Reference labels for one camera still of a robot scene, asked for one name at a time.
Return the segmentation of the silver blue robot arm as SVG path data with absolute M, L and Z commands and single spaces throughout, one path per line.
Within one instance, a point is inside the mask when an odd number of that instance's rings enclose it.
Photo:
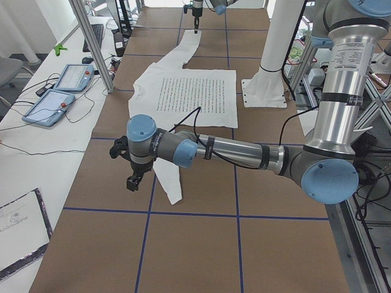
M 227 10 L 227 7 L 234 4 L 236 0 L 211 0 L 210 3 L 217 15 L 222 15 Z M 194 17 L 194 33 L 197 34 L 199 30 L 199 21 L 203 13 L 203 0 L 194 0 L 190 1 L 190 4 L 183 6 L 184 13 L 187 13 L 188 10 L 192 11 L 192 16 Z
M 270 170 L 293 180 L 314 200 L 337 204 L 357 189 L 352 135 L 375 44 L 390 27 L 389 1 L 317 1 L 312 37 L 331 48 L 315 127 L 303 146 L 265 145 L 178 131 L 189 117 L 211 126 L 236 126 L 235 86 L 211 70 L 185 68 L 197 49 L 197 31 L 151 64 L 134 83 L 122 156 L 136 191 L 149 171 L 162 179 L 169 199 L 181 199 L 179 169 L 196 157 L 217 157 L 238 167 Z

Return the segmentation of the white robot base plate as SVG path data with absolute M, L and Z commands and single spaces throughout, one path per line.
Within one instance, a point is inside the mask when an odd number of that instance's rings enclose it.
M 281 80 L 277 82 L 261 82 L 260 86 L 251 87 L 250 79 L 241 81 L 244 107 L 273 107 L 284 109 L 287 102 Z

